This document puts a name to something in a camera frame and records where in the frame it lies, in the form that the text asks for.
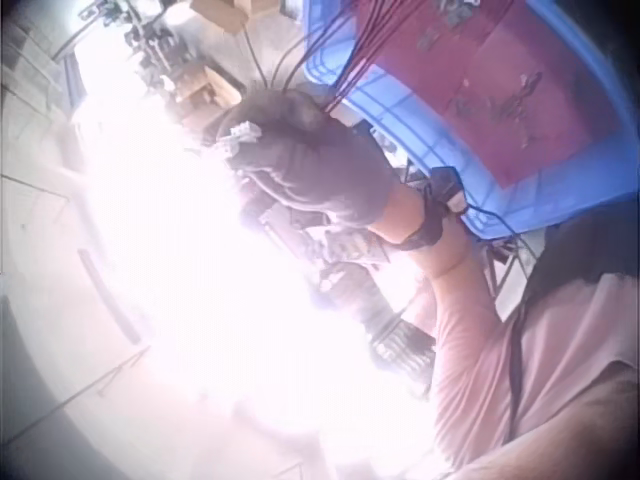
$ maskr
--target black glove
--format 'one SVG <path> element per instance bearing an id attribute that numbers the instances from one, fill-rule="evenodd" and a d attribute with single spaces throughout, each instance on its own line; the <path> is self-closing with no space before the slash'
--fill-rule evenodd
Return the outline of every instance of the black glove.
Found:
<path id="1" fill-rule="evenodd" d="M 397 181 L 380 147 L 296 91 L 257 92 L 221 122 L 218 138 L 250 121 L 257 143 L 241 143 L 228 160 L 292 208 L 327 213 L 334 221 L 366 226 L 380 218 Z"/>

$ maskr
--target cable bundle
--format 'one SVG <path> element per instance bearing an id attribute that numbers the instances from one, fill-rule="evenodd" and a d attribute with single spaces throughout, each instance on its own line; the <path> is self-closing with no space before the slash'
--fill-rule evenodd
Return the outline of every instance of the cable bundle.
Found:
<path id="1" fill-rule="evenodd" d="M 302 42 L 313 38 L 319 33 L 317 38 L 308 46 L 306 52 L 291 69 L 287 79 L 283 84 L 283 91 L 286 91 L 296 72 L 317 53 L 351 18 L 358 4 L 364 5 L 366 0 L 347 0 L 338 14 L 326 25 L 311 31 L 287 50 L 271 78 L 271 87 L 274 87 L 276 76 L 284 60 Z M 360 79 L 383 50 L 389 39 L 400 29 L 400 27 L 413 15 L 416 9 L 427 3 L 425 0 L 369 0 L 369 12 L 364 23 L 364 27 L 357 35 L 354 48 L 345 62 L 342 71 L 332 85 L 333 98 L 325 106 L 326 112 L 331 112 L 349 92 L 357 85 Z"/>

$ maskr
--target blue plastic crate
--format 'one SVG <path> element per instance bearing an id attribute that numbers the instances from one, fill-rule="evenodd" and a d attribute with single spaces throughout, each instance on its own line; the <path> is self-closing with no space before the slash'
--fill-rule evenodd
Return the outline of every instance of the blue plastic crate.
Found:
<path id="1" fill-rule="evenodd" d="M 435 166 L 455 166 L 468 200 L 501 215 L 518 232 L 553 225 L 595 205 L 637 193 L 640 154 L 636 112 L 613 67 L 553 1 L 527 3 L 582 58 L 601 82 L 621 120 L 618 132 L 571 159 L 502 188 L 427 104 L 381 68 L 373 67 L 346 99 L 349 106 L 404 148 L 426 173 Z M 341 0 L 306 0 L 305 29 L 313 32 L 307 46 L 336 16 L 340 4 Z M 316 83 L 332 83 L 354 43 L 352 18 L 309 59 L 305 65 L 307 77 Z M 481 238 L 509 235 L 494 217 L 470 211 L 464 220 Z"/>

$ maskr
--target black wrist strap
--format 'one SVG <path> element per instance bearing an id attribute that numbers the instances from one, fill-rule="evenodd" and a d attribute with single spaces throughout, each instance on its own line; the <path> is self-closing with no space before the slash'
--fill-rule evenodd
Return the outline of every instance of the black wrist strap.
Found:
<path id="1" fill-rule="evenodd" d="M 442 238 L 442 219 L 447 214 L 446 205 L 437 201 L 431 194 L 430 185 L 423 189 L 424 221 L 414 233 L 395 248 L 402 251 L 417 250 L 435 245 Z"/>

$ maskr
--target box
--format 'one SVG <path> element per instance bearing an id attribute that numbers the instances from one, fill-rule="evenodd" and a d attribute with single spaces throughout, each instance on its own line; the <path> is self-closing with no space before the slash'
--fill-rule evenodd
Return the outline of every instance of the box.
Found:
<path id="1" fill-rule="evenodd" d="M 242 31 L 249 20 L 244 11 L 234 7 L 233 0 L 193 0 L 191 9 L 233 34 Z"/>
<path id="2" fill-rule="evenodd" d="M 249 16 L 280 8 L 280 0 L 234 0 L 234 4 Z"/>

